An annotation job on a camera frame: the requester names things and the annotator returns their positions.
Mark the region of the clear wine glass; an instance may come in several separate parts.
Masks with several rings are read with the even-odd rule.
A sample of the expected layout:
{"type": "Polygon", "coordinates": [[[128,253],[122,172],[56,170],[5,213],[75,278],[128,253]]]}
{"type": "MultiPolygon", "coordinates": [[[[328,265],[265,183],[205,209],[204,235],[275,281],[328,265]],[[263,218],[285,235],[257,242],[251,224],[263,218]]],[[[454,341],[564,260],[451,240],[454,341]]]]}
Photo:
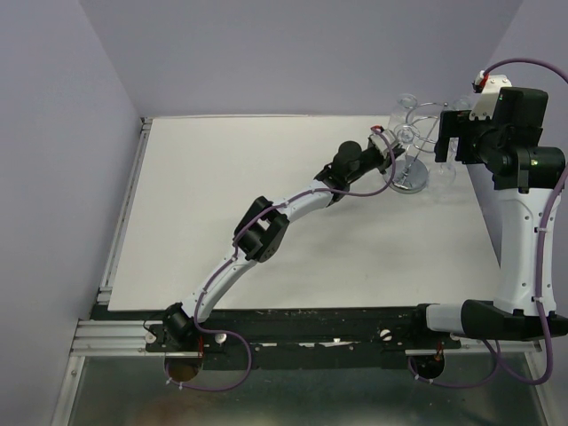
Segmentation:
{"type": "Polygon", "coordinates": [[[442,201],[449,194],[449,190],[456,179],[454,157],[456,154],[458,138],[451,138],[445,162],[435,163],[429,171],[428,188],[432,198],[442,201]]]}
{"type": "Polygon", "coordinates": [[[390,188],[399,193],[414,194],[422,191],[428,183],[429,172],[425,164],[418,159],[418,154],[410,150],[410,144],[403,140],[404,131],[380,128],[375,135],[387,143],[395,154],[395,174],[391,177],[392,165],[390,153],[384,151],[387,168],[382,172],[383,180],[390,182],[390,188]]]}

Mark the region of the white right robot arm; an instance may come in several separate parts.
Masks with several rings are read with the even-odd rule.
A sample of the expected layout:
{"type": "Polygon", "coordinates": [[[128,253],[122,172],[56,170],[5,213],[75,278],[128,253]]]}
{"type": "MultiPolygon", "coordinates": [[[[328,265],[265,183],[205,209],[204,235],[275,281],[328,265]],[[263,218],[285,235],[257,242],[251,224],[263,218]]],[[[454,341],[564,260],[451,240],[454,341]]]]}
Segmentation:
{"type": "Polygon", "coordinates": [[[435,160],[482,164],[492,174],[501,213],[501,278],[491,301],[430,304],[408,326],[410,341],[431,346],[440,333],[471,339],[531,341],[567,334],[556,314],[550,237],[563,152],[538,145],[548,103],[545,91],[504,85],[484,88],[473,110],[440,115],[435,160]]]}

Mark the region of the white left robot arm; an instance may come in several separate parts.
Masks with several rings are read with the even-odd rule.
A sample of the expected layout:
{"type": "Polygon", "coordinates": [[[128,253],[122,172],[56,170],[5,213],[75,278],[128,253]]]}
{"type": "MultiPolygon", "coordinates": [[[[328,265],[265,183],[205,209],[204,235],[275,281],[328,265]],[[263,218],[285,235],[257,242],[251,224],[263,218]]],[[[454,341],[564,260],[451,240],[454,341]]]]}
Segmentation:
{"type": "Polygon", "coordinates": [[[264,196],[256,198],[234,229],[230,251],[217,269],[190,296],[165,310],[162,324],[167,341],[179,351],[190,349],[196,342],[196,333],[207,332],[201,324],[220,299],[242,275],[275,255],[295,221],[345,196],[367,198],[384,192],[386,186],[372,193],[354,193],[351,184],[373,170],[383,175],[390,172],[387,182],[392,182],[403,148],[398,142],[385,145],[382,150],[369,140],[367,149],[363,149],[355,141],[345,141],[332,162],[304,189],[277,201],[264,196]]]}

